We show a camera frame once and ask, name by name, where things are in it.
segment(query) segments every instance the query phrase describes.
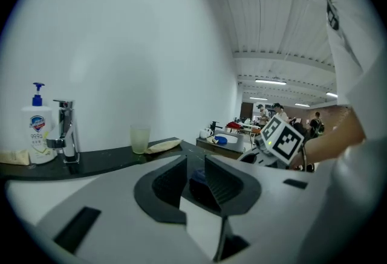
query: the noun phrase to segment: blue bowl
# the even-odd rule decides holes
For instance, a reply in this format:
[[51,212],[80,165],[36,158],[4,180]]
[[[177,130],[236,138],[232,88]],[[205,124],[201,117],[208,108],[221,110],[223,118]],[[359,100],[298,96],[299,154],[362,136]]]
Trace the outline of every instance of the blue bowl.
[[218,144],[220,144],[220,145],[227,144],[227,138],[226,137],[216,136],[215,139],[219,141]]

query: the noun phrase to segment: soap dispenser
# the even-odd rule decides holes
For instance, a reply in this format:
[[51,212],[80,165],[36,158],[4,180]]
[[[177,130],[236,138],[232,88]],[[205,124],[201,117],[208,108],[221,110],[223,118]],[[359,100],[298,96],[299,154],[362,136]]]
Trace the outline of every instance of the soap dispenser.
[[31,163],[42,164],[51,161],[56,156],[56,151],[48,148],[46,137],[51,131],[52,110],[43,106],[40,96],[43,83],[34,83],[36,94],[32,98],[32,106],[22,108],[23,128],[28,143],[28,154]]

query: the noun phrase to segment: blue object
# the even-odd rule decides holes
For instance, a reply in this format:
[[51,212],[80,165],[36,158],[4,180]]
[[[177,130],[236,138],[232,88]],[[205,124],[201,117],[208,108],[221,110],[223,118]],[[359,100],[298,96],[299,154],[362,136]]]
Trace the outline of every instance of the blue object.
[[36,94],[32,98],[32,106],[42,106],[42,97],[39,95],[39,91],[44,83],[34,83],[34,85],[36,86]]
[[196,182],[199,182],[200,184],[207,185],[206,173],[205,173],[203,168],[197,169],[196,171],[194,171],[192,176],[191,176],[191,179],[196,181]]
[[219,141],[218,144],[220,144],[220,145],[225,145],[225,144],[227,144],[227,138],[226,138],[226,137],[223,137],[223,136],[216,136],[215,139],[216,139],[217,141]]

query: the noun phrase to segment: white wall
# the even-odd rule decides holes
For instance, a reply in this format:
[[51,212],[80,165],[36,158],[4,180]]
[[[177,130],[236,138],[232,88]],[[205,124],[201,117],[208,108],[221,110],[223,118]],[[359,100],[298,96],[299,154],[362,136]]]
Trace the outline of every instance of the white wall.
[[24,148],[20,109],[33,82],[75,100],[80,151],[151,140],[194,143],[212,120],[235,113],[236,74],[212,0],[19,0],[0,47],[1,149]]
[[238,89],[236,91],[236,102],[235,102],[235,113],[234,117],[239,118],[241,116],[241,106],[242,106],[242,98],[243,98],[243,85],[238,85]]

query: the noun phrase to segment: clear plastic cup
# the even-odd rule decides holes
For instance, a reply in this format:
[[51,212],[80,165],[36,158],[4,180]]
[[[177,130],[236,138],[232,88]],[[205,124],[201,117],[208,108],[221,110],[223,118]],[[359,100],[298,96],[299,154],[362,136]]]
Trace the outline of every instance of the clear plastic cup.
[[131,125],[132,150],[139,155],[143,154],[148,148],[151,127],[146,124]]

